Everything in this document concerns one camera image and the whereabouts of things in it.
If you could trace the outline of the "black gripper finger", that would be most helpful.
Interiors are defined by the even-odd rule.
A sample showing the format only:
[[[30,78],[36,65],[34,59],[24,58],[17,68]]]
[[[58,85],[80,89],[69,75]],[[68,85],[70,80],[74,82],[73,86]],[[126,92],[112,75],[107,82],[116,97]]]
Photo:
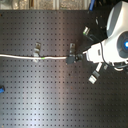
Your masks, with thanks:
[[[69,55],[66,57],[66,64],[73,64],[84,60],[83,54]]]

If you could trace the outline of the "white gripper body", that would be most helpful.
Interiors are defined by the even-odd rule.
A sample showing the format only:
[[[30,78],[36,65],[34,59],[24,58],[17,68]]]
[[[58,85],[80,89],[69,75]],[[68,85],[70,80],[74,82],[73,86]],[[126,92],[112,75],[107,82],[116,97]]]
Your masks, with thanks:
[[[84,51],[84,54],[89,62],[103,63],[105,61],[103,45],[101,43],[92,45]]]

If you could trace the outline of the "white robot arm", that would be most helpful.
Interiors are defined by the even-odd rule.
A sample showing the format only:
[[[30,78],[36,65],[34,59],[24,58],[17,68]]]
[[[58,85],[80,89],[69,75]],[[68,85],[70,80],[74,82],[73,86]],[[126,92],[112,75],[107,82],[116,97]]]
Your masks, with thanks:
[[[66,63],[72,64],[83,57],[92,63],[105,63],[106,65],[121,71],[128,67],[128,2],[118,2],[110,11],[107,26],[106,39],[89,46],[81,54],[76,54],[75,49],[70,50],[66,57]]]

